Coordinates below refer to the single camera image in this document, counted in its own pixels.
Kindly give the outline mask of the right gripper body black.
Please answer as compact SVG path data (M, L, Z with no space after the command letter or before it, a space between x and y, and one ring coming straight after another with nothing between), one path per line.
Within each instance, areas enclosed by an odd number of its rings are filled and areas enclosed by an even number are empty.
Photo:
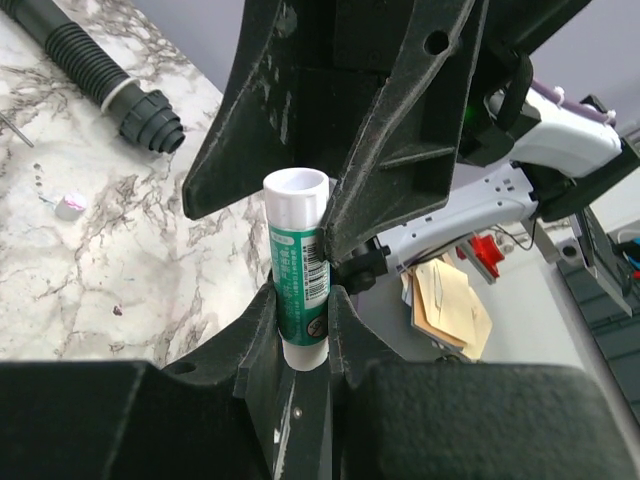
M449 57L449 135L458 150L510 150L541 121L525 103L531 54L586 1L476 1Z

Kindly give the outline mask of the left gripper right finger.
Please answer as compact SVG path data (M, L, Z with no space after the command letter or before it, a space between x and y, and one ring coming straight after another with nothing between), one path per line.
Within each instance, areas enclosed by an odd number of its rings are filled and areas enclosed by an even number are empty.
M566 366L409 362L331 291L340 479L635 479L599 386Z

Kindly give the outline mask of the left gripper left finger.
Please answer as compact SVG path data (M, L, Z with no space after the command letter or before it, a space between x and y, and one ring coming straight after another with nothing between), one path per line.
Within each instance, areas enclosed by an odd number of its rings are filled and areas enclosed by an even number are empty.
M183 358L5 362L5 479L268 479L275 293Z

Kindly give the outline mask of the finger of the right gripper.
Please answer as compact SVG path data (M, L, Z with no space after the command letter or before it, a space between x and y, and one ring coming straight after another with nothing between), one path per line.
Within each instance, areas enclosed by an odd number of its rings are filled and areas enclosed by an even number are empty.
M218 114L182 188L201 219L294 166L337 177L405 36L410 1L248 1Z
M447 200L488 8L486 1L414 3L321 223L324 259L340 263Z

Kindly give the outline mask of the green white glue stick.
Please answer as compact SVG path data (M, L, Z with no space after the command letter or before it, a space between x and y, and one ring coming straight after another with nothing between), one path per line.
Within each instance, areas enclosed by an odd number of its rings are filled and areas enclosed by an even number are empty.
M329 178L315 169L278 170L263 180L277 325L284 358L307 372L328 357L330 266L319 258L319 223Z

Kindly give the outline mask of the white glue stick cap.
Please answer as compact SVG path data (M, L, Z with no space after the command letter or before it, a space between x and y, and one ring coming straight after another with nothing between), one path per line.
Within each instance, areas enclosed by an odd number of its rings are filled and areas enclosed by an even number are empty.
M57 218L67 222L78 220L88 208L87 199L79 193L68 193L57 203L54 213Z

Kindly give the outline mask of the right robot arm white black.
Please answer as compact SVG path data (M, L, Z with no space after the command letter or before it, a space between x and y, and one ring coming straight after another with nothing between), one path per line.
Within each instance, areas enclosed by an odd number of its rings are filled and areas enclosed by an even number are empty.
M280 169L336 182L320 223L351 293L496 223L554 221L639 165L611 112L534 79L581 1L249 1L183 183L197 220Z

